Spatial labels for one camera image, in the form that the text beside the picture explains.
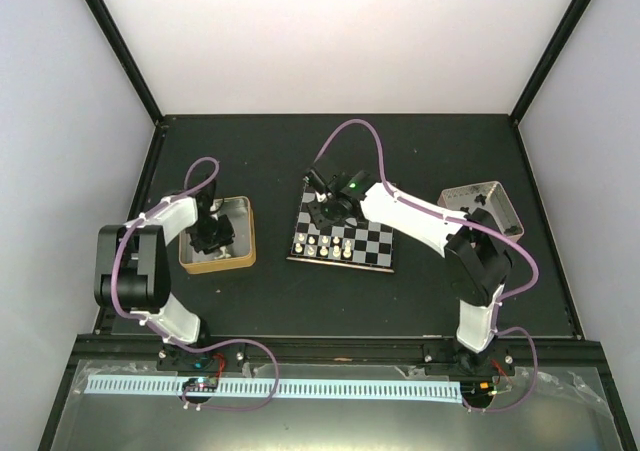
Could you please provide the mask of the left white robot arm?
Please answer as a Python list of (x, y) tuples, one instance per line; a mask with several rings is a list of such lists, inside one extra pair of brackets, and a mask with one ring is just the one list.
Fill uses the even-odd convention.
[(209, 176), (190, 190), (163, 197), (136, 219), (102, 227), (97, 239), (96, 303), (180, 346), (179, 357), (193, 370), (213, 362), (215, 347), (202, 319), (172, 293), (167, 245), (181, 233), (205, 255), (233, 243), (230, 219), (212, 209), (216, 187)]

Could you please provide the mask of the black and white chessboard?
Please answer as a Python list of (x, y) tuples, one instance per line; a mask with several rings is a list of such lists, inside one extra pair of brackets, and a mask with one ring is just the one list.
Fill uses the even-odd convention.
[[(305, 184), (302, 188), (292, 244), (290, 245), (287, 255), (288, 260), (384, 273), (394, 272), (395, 235), (391, 227), (365, 221), (363, 225), (358, 225), (355, 228), (348, 226), (329, 226), (319, 229), (313, 224), (307, 207), (314, 197), (313, 190)], [(304, 242), (297, 241), (297, 235), (299, 233), (306, 235)], [(315, 237), (315, 244), (308, 244), (309, 235)], [(323, 245), (321, 242), (323, 236), (327, 236), (330, 240), (327, 245)], [(339, 237), (341, 240), (340, 244), (337, 245), (341, 248), (341, 256), (339, 258), (333, 256), (334, 237)], [(344, 260), (342, 258), (345, 240), (350, 240), (352, 243), (352, 256), (350, 260)], [(302, 253), (295, 252), (295, 245), (297, 243), (303, 246)], [(309, 256), (306, 253), (308, 246), (316, 247), (315, 256)], [(320, 249), (323, 246), (328, 248), (328, 256), (326, 257), (320, 255)]]

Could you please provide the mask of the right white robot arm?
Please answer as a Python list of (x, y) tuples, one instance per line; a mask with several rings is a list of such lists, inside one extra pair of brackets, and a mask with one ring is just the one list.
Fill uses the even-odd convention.
[(488, 345), (497, 335), (494, 317), (512, 261), (498, 238), (491, 214), (450, 211), (408, 195), (365, 171), (353, 176), (310, 167), (304, 182), (314, 192), (312, 222), (318, 227), (354, 218), (403, 233), (445, 259), (459, 300), (454, 350), (457, 367), (476, 374), (491, 361)]

